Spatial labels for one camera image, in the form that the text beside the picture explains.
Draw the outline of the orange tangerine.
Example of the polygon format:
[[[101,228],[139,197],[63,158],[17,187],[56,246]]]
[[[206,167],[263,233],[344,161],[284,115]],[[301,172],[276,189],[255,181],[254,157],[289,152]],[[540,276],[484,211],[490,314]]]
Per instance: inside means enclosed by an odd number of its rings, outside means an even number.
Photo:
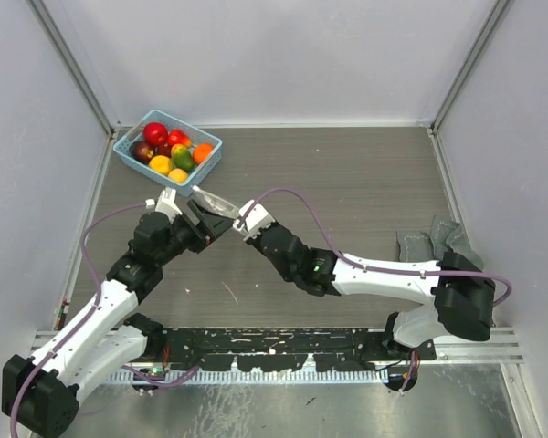
[[[214,146],[209,143],[200,143],[193,150],[193,159],[200,165],[213,151]]]

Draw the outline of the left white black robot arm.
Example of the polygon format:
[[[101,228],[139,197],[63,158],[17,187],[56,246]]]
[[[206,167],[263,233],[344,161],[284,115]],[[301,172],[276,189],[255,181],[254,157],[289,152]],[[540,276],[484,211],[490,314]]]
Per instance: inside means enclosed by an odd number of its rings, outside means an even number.
[[[186,251],[207,249],[239,216],[236,207],[212,197],[189,202],[195,221],[166,193],[145,206],[127,252],[96,279],[93,298],[47,344],[5,364],[2,411],[11,436],[24,426],[41,437],[59,437],[110,374],[138,357],[159,359],[163,327],[137,307],[161,282],[165,265]]]

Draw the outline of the green orange mango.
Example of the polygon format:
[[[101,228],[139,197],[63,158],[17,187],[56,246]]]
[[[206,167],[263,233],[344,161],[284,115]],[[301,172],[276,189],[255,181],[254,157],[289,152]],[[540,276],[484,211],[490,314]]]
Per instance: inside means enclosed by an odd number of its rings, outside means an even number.
[[[171,159],[176,168],[185,172],[190,172],[195,168],[195,160],[189,149],[183,144],[175,144],[172,146]]]

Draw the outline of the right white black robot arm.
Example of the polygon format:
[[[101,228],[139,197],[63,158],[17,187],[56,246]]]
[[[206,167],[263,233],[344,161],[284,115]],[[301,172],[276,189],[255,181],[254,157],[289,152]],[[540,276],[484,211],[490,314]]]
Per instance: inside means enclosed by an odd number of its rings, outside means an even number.
[[[447,253],[441,261],[415,263],[335,255],[305,245],[279,223],[245,241],[268,259],[284,281],[310,295],[373,295],[415,302],[415,309],[388,317],[382,346],[392,359],[401,360],[441,336],[490,338],[495,286],[461,255]]]

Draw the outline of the clear zip top bag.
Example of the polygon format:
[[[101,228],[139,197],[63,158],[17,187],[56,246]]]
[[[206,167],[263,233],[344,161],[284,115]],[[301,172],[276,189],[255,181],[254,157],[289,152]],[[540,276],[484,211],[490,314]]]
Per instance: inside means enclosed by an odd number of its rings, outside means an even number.
[[[235,220],[239,216],[239,208],[224,198],[201,189],[198,185],[194,185],[193,196],[195,202],[205,210],[229,219]]]

